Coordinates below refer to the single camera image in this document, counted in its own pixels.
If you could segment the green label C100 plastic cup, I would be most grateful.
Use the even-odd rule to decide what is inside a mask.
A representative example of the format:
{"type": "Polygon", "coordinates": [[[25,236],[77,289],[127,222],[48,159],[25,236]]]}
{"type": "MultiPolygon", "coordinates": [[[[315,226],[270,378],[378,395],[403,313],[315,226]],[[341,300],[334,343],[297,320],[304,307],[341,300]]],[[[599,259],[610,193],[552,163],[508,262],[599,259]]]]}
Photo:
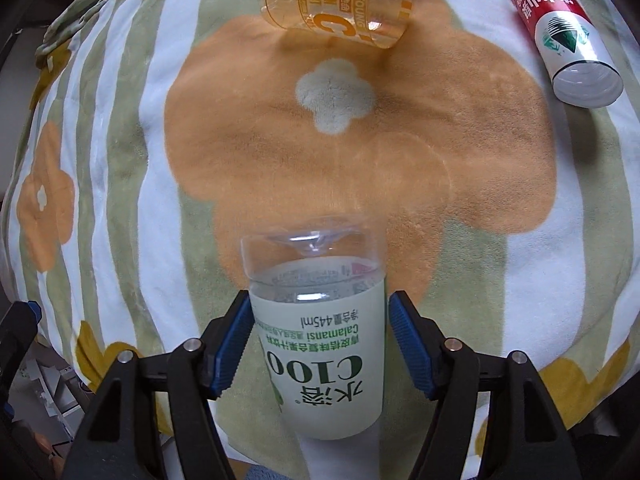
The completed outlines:
{"type": "Polygon", "coordinates": [[[244,236],[262,353],[280,413],[298,434],[360,434],[383,408],[385,237],[365,216],[244,236]]]}

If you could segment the striped floral fleece blanket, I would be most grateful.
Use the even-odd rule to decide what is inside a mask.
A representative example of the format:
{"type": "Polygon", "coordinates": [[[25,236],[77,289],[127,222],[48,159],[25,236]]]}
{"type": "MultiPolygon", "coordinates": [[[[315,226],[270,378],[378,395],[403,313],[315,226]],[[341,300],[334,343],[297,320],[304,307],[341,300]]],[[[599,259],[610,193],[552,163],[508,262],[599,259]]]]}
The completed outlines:
{"type": "Polygon", "coordinates": [[[624,83],[597,110],[555,99],[510,0],[416,0],[388,50],[257,0],[75,0],[37,52],[2,285],[96,388],[227,310],[245,234],[370,214],[387,287],[528,353],[574,426],[639,369],[639,46],[578,1],[624,83]]]}

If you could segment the red label plastic cup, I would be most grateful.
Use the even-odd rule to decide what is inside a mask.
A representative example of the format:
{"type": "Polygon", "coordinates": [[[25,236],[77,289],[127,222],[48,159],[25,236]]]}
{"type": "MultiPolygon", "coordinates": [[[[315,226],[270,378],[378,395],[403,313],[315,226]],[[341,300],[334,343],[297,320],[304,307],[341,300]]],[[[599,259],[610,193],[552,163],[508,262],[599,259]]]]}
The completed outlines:
{"type": "Polygon", "coordinates": [[[624,83],[578,0],[510,0],[544,61],[552,91],[581,108],[613,104],[624,83]]]}

